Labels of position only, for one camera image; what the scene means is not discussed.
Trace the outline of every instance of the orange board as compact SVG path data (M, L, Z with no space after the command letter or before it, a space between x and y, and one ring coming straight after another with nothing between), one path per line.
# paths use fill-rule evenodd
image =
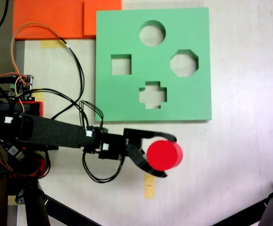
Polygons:
M97 11L121 9L122 0L85 0L84 36L89 39L95 38Z
M13 33L26 23L43 23L64 39L95 38L96 11L121 10L121 0L14 0ZM48 29L31 26L16 40L49 40Z

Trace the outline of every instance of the white table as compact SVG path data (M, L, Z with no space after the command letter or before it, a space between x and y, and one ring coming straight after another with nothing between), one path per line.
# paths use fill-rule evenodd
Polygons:
M122 134L127 127L177 136L184 159L167 178L155 180L154 199L144 198L144 172L130 159L118 178L97 184L83 169L82 151L70 148L50 152L51 171L40 184L46 194L103 226L209 226L262 200L273 188L273 1L146 2L123 0L123 8L209 7L212 121L106 123L111 133ZM83 99L94 102L95 41L68 43L85 72ZM25 42L24 73L35 76L35 87L78 96L77 68L64 48ZM68 105L51 94L44 99L48 118ZM87 114L94 123L94 114ZM78 111L71 109L58 120L79 124ZM94 155L87 162L101 177L118 166ZM24 225L22 214L18 226Z

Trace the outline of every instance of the circuit board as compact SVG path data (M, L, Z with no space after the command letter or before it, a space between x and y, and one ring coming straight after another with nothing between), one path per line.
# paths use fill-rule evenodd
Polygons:
M27 75L27 78L23 78L23 81L27 84L24 85L21 82L17 82L17 93L18 95L23 94L26 91L29 91L33 89L33 79L34 77L32 75ZM15 93L15 82L10 83L10 92L8 93L8 96L10 97L11 100L15 99L16 93ZM26 94L22 97L20 97L22 101L35 101L35 98L32 97L32 94Z

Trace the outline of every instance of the green shape sorter board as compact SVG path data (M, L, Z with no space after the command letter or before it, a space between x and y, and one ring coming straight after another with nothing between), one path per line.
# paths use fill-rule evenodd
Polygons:
M147 46L140 40L147 24L164 29L161 44ZM170 60L183 52L198 61L189 77L179 77L170 68ZM112 58L126 56L131 59L131 74L112 75ZM166 89L166 102L146 109L139 92L154 82ZM106 121L210 120L208 8L98 11L96 106Z

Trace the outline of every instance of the circular hole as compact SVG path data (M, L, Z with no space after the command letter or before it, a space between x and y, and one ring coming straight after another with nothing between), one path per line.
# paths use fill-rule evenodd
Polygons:
M141 26L140 40L146 46L158 46L165 39L165 27L156 20L145 22Z

